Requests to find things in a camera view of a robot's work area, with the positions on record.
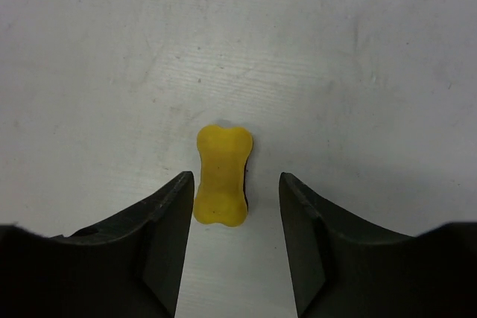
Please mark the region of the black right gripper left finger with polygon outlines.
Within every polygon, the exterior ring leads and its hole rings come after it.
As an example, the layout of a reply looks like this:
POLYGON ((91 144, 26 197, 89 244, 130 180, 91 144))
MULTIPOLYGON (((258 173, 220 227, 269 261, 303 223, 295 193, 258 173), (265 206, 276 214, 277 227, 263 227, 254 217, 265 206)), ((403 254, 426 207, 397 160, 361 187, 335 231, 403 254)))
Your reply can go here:
POLYGON ((3 317, 173 317, 192 217, 194 177, 73 235, 1 226, 3 317))

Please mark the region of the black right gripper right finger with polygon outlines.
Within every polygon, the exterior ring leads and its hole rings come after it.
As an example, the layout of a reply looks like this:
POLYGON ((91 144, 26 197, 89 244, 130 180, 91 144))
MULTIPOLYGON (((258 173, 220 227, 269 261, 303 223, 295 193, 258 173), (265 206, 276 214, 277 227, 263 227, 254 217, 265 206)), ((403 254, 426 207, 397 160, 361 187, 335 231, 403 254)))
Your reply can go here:
POLYGON ((474 317, 476 225, 416 237, 373 224, 279 178, 279 206, 299 317, 474 317))

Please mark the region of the yellow bone-shaped eraser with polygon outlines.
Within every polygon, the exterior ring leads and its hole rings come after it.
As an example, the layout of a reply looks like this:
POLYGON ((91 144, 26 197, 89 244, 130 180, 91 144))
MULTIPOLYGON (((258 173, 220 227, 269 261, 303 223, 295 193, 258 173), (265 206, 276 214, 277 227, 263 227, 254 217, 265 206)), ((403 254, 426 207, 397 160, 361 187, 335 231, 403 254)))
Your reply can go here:
POLYGON ((253 149, 251 133, 243 127, 208 125, 198 133, 197 148, 200 182, 195 219, 202 224, 242 225, 248 213, 244 178, 253 149))

